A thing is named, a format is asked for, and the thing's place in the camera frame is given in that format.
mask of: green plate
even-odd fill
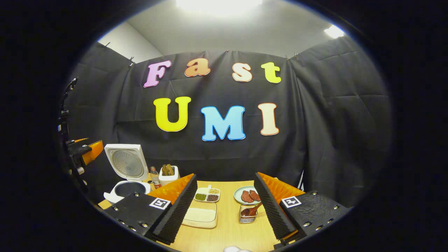
[[[246,187],[238,188],[234,192],[233,197],[241,204],[258,204],[258,203],[260,203],[261,201],[256,201],[256,200],[254,200],[252,203],[244,202],[241,200],[241,195],[243,195],[243,191],[251,191],[251,190],[254,190],[258,194],[257,190],[255,190],[255,187],[246,186]]]

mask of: ceiling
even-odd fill
[[[165,0],[128,23],[163,55],[238,50],[290,58],[294,52],[332,39],[324,32],[329,22],[283,0],[263,0],[261,5],[231,15],[195,12],[177,7],[176,0]]]

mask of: white divided tray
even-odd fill
[[[217,190],[218,193],[209,193],[210,190]],[[205,199],[204,200],[198,200],[196,199],[196,195],[197,194],[205,194]],[[218,196],[218,198],[216,200],[210,201],[207,200],[209,196],[212,195],[216,195]],[[212,188],[211,185],[208,185],[208,187],[200,187],[196,190],[196,193],[194,194],[194,200],[195,201],[200,201],[200,202],[217,202],[218,200],[220,200],[220,196],[221,196],[221,190],[218,188]]]

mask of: blue letter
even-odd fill
[[[230,107],[224,120],[216,107],[203,107],[201,113],[203,113],[205,117],[205,135],[202,136],[202,140],[216,140],[216,136],[213,134],[213,128],[218,133],[221,140],[224,139],[229,128],[230,133],[227,136],[228,139],[241,140],[246,137],[243,133],[244,107]]]

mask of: yellow letter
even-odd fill
[[[276,118],[274,117],[274,109],[277,105],[274,103],[261,103],[258,105],[263,116],[263,129],[260,131],[262,135],[275,135],[280,132],[276,127]]]
[[[249,82],[252,79],[252,74],[249,72],[249,64],[235,63],[232,66],[232,70],[234,71],[232,77],[236,81]]]
[[[177,122],[168,121],[168,104],[171,103],[169,98],[159,98],[154,100],[155,105],[155,122],[160,129],[164,131],[180,131],[187,126],[188,120],[188,103],[191,98],[187,96],[177,97],[175,102],[179,104],[179,120]]]
[[[186,77],[196,75],[207,75],[210,72],[208,68],[208,60],[204,58],[194,59],[187,63],[188,68],[185,70]]]
[[[261,65],[261,68],[264,68],[264,76],[266,76],[267,81],[272,83],[281,82],[281,78],[276,76],[276,71],[280,71],[280,67],[275,66],[272,62],[268,62]]]

